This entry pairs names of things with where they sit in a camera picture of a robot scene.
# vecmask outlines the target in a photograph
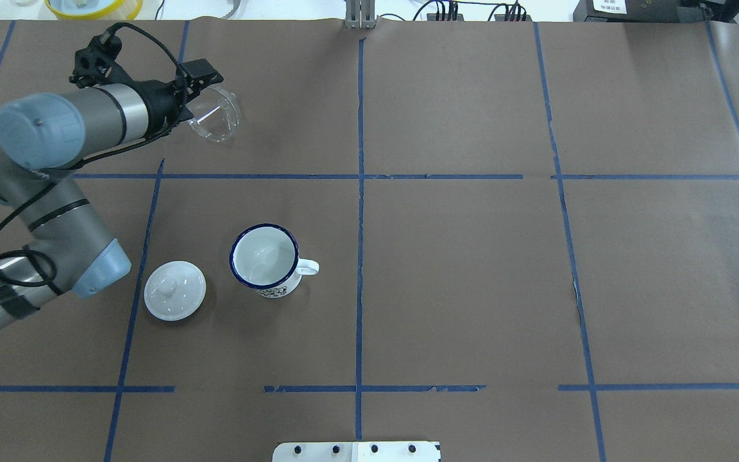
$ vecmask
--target round white lid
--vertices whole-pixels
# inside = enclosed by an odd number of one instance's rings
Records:
[[[164,321],[187,318],[199,308],[207,292],[205,276],[193,263],[171,261],[159,266],[144,285],[147,310]]]

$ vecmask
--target blue mug rim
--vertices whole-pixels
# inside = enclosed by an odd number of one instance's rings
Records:
[[[295,261],[293,261],[293,266],[290,268],[290,272],[288,272],[284,277],[280,278],[278,282],[267,284],[266,286],[258,286],[258,284],[252,284],[246,281],[243,277],[241,277],[240,274],[238,274],[238,270],[235,269],[235,263],[232,260],[232,256],[235,253],[235,247],[238,246],[238,242],[241,242],[241,239],[243,239],[244,236],[258,228],[275,228],[282,233],[287,234],[287,237],[290,237],[290,241],[293,242],[293,248],[296,251]],[[298,243],[296,242],[296,238],[293,237],[290,231],[287,231],[287,229],[282,226],[276,225],[275,223],[259,223],[259,225],[253,225],[247,229],[244,229],[244,231],[241,231],[241,234],[239,234],[238,237],[235,238],[235,242],[232,243],[232,248],[230,248],[230,270],[232,270],[232,274],[235,275],[235,278],[238,280],[238,282],[244,284],[244,286],[247,286],[250,289],[265,290],[281,286],[281,284],[284,284],[285,281],[287,281],[288,278],[290,278],[290,276],[293,275],[294,272],[296,272],[296,267],[298,267]]]

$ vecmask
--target mug handle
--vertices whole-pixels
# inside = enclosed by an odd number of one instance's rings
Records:
[[[298,259],[298,266],[296,271],[302,276],[317,275],[319,271],[319,264],[315,260],[306,260],[305,258]]]

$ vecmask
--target label sticker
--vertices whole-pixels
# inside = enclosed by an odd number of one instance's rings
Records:
[[[625,15],[625,0],[592,0],[599,12]]]

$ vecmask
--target yellow container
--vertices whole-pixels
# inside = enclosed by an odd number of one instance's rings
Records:
[[[91,4],[78,8],[72,0],[44,0],[59,19],[105,19],[123,21],[135,19],[141,10],[142,0],[91,0]]]

